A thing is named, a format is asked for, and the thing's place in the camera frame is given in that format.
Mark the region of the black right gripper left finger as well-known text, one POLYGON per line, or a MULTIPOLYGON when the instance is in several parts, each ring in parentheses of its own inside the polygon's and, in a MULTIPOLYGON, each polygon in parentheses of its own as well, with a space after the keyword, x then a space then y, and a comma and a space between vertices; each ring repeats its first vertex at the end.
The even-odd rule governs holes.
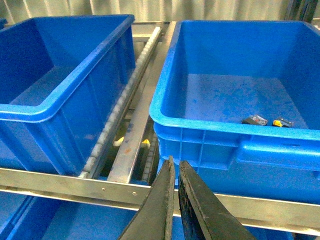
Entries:
POLYGON ((171 240, 175 167, 165 160, 139 210, 118 237, 120 240, 171 240))

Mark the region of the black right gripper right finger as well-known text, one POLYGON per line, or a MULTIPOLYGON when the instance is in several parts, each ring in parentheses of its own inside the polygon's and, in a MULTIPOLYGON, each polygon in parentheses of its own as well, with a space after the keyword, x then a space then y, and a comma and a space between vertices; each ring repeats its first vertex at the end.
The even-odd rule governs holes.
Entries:
POLYGON ((186 240, 254 240, 185 160, 179 165, 178 199, 186 240))

